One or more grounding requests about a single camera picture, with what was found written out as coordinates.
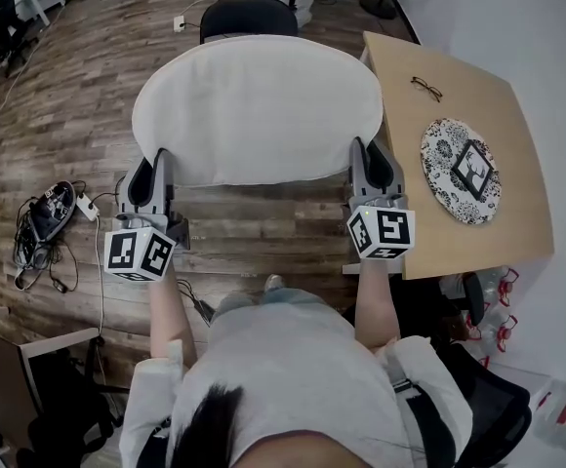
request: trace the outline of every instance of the wooden floor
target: wooden floor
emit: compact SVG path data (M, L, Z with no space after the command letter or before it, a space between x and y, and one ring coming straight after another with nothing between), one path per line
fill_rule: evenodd
M173 17L196 0L72 0L42 44L0 112L0 334L25 342L89 326L100 318L95 224L75 214L64 240L79 262L76 292L59 294L44 274L29 292L13 285L15 217L30 196L61 179L83 179L87 193L110 192L141 157L131 133L131 112L144 82L160 66L198 44L198 29L173 32ZM215 0L185 14L198 23ZM388 32L409 39L400 20L364 13L356 0L314 4L314 20L302 31L310 40L359 57L361 32ZM50 13L54 20L57 11ZM0 79L0 104L11 82ZM272 186L177 189L175 208L190 220L192 250L174 258L178 275L216 306L231 291L259 292L279 273L288 284L347 307L356 291L341 267L350 254L342 203L344 176ZM111 227L115 206L100 198L101 232ZM74 283L65 259L55 272ZM146 291L105 275L103 349L109 381L129 382L148 346ZM202 351L207 328L189 305Z

